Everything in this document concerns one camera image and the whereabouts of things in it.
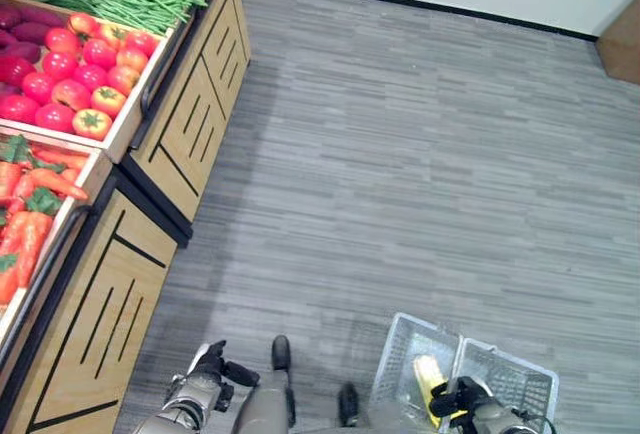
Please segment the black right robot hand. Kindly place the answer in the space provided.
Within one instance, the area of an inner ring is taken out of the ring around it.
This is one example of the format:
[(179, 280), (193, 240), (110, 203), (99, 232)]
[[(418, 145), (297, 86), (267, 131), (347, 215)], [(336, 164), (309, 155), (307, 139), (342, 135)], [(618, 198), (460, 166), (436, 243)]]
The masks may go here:
[(443, 382), (432, 388), (430, 394), (428, 408), (436, 418), (452, 416), (462, 411), (473, 412), (493, 396), (486, 386), (470, 376)]

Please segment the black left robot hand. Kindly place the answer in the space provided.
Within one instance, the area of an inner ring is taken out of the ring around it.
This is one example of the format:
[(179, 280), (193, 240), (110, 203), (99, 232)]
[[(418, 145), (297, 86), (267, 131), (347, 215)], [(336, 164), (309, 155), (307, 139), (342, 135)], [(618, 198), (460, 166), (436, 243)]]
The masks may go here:
[(226, 344), (226, 340), (203, 344), (194, 357), (188, 374), (210, 375), (218, 384), (221, 383), (222, 378), (226, 378), (244, 387), (256, 387), (259, 384), (260, 375), (238, 363), (227, 361), (224, 358)]

